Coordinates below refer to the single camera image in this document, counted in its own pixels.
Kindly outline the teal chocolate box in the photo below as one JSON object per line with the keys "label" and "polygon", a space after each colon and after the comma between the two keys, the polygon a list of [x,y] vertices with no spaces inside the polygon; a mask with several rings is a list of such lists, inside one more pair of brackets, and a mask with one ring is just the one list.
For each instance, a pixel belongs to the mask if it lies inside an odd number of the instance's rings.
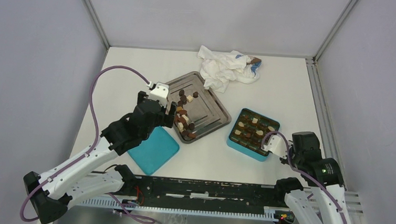
{"label": "teal chocolate box", "polygon": [[[252,123],[252,119],[257,118],[257,124]],[[280,123],[267,116],[256,113],[248,108],[243,108],[237,117],[235,124],[227,138],[227,145],[257,161],[264,162],[270,152],[261,149],[261,142],[264,136],[269,133],[268,126],[272,126],[278,131]],[[256,135],[256,131],[262,130],[262,136]]]}

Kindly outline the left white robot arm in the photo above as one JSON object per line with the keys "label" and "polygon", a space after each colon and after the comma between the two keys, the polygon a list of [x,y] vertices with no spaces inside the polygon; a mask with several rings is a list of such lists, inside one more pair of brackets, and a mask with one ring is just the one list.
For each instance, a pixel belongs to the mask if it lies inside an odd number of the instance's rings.
{"label": "left white robot arm", "polygon": [[155,128],[172,128],[177,107],[176,102],[167,105],[160,98],[151,98],[140,91],[133,112],[97,133],[89,147],[53,169],[42,174],[30,171],[23,177],[27,197],[20,208],[21,220],[49,224],[87,197],[117,191],[131,194],[135,181],[119,172],[96,177],[87,185],[79,181],[102,164],[139,146]]}

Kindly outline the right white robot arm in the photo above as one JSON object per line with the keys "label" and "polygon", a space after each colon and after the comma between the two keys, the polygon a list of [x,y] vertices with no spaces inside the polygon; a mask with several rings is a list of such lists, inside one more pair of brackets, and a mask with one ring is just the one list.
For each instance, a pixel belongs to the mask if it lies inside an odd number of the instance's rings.
{"label": "right white robot arm", "polygon": [[297,132],[292,140],[278,131],[270,133],[267,148],[300,174],[311,193],[305,194],[295,178],[279,179],[273,192],[275,204],[288,206],[299,224],[352,224],[339,164],[323,158],[319,139],[313,132]]}

